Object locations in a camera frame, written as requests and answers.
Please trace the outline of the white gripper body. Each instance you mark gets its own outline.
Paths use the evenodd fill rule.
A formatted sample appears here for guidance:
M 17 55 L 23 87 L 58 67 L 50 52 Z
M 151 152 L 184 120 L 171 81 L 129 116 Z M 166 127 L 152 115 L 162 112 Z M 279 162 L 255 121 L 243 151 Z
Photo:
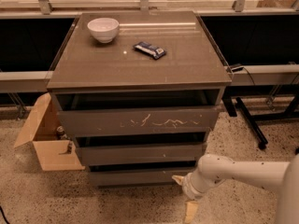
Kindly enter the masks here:
M 214 187 L 215 182 L 201 173 L 192 172 L 183 177 L 182 190 L 190 200 L 199 200 Z

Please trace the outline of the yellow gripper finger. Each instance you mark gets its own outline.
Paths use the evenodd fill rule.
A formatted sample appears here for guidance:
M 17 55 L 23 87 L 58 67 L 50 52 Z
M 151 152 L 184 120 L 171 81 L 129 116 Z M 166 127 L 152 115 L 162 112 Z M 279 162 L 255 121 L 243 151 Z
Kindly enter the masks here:
M 184 177 L 182 175 L 173 175 L 172 179 L 179 185 L 183 184 Z
M 198 209 L 197 201 L 187 201 L 185 203 L 184 224 L 191 224 Z

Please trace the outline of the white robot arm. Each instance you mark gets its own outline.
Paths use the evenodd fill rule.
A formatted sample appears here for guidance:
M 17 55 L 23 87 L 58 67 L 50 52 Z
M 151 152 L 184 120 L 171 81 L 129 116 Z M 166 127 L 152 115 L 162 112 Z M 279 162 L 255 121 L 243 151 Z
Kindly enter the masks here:
M 227 179 L 236 180 L 278 194 L 275 224 L 299 224 L 299 156 L 291 161 L 234 161 L 206 154 L 191 173 L 173 175 L 188 197 L 184 224 L 190 224 L 199 200 Z

